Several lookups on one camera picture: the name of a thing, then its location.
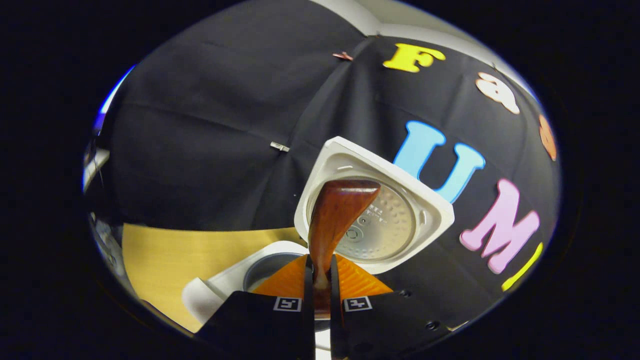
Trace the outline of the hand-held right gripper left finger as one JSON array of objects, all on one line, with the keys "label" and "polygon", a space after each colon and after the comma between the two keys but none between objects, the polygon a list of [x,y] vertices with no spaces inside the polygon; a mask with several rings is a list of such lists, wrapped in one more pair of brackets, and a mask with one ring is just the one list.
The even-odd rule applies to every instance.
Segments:
[{"label": "hand-held right gripper left finger", "polygon": [[[297,260],[300,295],[250,292],[283,269],[285,261]],[[313,276],[314,265],[306,255],[270,254],[259,259],[244,274],[243,289],[222,303],[195,339],[210,345],[222,360],[315,359]]]}]

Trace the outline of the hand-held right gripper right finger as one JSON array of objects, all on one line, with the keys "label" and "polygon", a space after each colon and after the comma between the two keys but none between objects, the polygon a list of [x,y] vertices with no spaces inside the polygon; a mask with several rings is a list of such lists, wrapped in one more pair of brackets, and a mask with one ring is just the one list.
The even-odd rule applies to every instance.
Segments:
[{"label": "hand-held right gripper right finger", "polygon": [[336,257],[330,274],[332,360],[406,360],[453,333],[409,291],[341,299]]}]

